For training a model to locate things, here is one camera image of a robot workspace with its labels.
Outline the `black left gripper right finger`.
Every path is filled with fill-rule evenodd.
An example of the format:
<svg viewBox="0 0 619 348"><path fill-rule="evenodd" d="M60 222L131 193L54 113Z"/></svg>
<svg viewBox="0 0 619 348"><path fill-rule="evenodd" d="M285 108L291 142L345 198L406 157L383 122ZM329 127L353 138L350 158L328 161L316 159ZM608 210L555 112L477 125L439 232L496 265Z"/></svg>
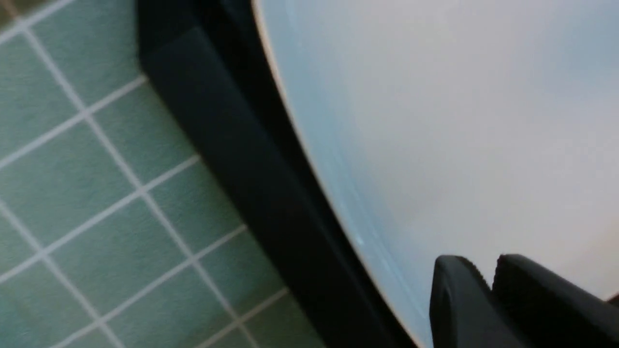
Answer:
<svg viewBox="0 0 619 348"><path fill-rule="evenodd" d="M501 255L493 285L536 348L616 348L618 308L522 255Z"/></svg>

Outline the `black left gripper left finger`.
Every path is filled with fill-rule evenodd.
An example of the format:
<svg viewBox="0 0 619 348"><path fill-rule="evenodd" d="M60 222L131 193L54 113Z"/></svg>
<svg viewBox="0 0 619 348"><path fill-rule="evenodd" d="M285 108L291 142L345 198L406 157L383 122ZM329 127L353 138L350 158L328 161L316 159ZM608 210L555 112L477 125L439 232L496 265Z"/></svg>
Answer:
<svg viewBox="0 0 619 348"><path fill-rule="evenodd" d="M523 348L488 284L462 256L435 260L429 319L436 348Z"/></svg>

